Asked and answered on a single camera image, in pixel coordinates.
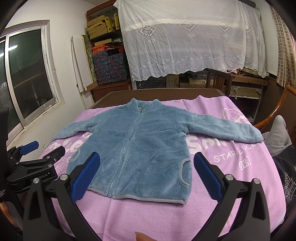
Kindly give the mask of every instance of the striped curtain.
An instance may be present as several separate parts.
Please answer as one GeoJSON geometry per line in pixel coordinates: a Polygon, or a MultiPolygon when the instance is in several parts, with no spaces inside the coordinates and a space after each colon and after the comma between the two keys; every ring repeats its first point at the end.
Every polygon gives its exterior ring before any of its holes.
{"type": "Polygon", "coordinates": [[[286,82],[296,88],[295,81],[295,40],[287,28],[283,19],[277,11],[270,6],[278,33],[279,41],[279,67],[277,74],[277,82],[285,87],[286,82]]]}

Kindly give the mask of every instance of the metal screw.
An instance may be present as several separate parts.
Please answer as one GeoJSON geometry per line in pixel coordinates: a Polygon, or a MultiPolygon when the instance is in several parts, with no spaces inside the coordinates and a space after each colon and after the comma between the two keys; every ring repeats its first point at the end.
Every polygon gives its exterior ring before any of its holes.
{"type": "Polygon", "coordinates": [[[67,174],[63,174],[63,175],[61,175],[59,178],[60,178],[62,181],[65,181],[65,180],[67,180],[68,175],[67,175],[67,174]]]}
{"type": "Polygon", "coordinates": [[[233,180],[233,176],[230,175],[230,174],[227,174],[227,175],[225,176],[225,178],[226,178],[228,181],[232,181],[232,180],[233,180]]]}
{"type": "Polygon", "coordinates": [[[254,178],[254,183],[260,184],[260,180],[258,178],[254,178]]]}
{"type": "Polygon", "coordinates": [[[34,178],[33,182],[34,183],[39,183],[40,179],[39,178],[34,178]]]}

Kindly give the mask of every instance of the jacket sleeve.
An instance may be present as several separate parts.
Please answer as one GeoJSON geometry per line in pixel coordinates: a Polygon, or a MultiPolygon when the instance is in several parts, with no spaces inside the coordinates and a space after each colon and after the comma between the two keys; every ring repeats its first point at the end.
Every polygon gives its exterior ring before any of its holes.
{"type": "Polygon", "coordinates": [[[94,132],[96,127],[100,125],[102,122],[106,121],[108,116],[111,114],[111,110],[107,110],[103,113],[97,114],[92,118],[87,120],[79,121],[71,123],[65,126],[62,130],[60,130],[53,138],[52,141],[56,139],[63,139],[67,137],[71,137],[77,134],[79,131],[91,131],[94,132]]]}
{"type": "Polygon", "coordinates": [[[263,141],[260,131],[250,124],[237,123],[211,115],[200,115],[180,109],[177,119],[186,134],[201,133],[220,139],[234,140],[242,143],[263,141]]]}

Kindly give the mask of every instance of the jacket pocket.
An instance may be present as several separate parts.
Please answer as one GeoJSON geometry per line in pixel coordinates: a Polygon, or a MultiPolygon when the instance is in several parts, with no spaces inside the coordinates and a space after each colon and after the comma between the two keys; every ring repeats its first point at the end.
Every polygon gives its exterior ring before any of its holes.
{"type": "Polygon", "coordinates": [[[184,179],[187,178],[187,175],[189,174],[189,172],[191,172],[190,158],[185,158],[180,163],[179,180],[183,185],[187,187],[190,187],[190,184],[186,182],[184,179]]]}
{"type": "Polygon", "coordinates": [[[75,161],[79,157],[79,154],[80,154],[80,148],[78,148],[77,151],[73,153],[73,155],[69,159],[69,162],[75,161]]]}

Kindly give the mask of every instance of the blue fleece jacket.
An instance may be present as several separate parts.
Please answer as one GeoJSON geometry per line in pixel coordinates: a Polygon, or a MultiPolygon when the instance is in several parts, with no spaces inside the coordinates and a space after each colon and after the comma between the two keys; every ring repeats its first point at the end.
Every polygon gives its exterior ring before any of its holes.
{"type": "Polygon", "coordinates": [[[132,99],[128,104],[69,124],[55,139],[78,131],[93,134],[75,152],[67,173],[92,152],[101,165],[89,189],[114,198],[185,204],[191,191],[192,170],[186,134],[202,133],[244,143],[263,141],[258,129],[210,115],[132,99]]]}

